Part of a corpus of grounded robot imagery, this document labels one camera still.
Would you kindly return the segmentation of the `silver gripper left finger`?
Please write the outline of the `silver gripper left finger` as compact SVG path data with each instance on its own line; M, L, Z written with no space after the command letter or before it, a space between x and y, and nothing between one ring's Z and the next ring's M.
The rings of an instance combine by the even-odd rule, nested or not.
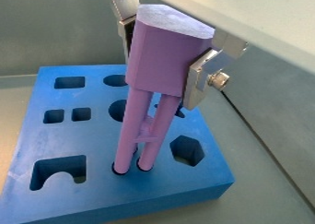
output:
M139 0L111 0L114 13L118 18L118 35L123 41L124 57L130 58L134 38L134 24Z

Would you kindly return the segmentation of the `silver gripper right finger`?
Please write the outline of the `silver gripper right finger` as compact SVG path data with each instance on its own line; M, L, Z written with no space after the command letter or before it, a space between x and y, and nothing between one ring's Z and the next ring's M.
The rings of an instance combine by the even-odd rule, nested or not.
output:
M223 72L246 52L247 42L222 29L215 29L213 47L197 58L190 66L182 104L187 110L194 110L203 101L207 87L222 90L230 76Z

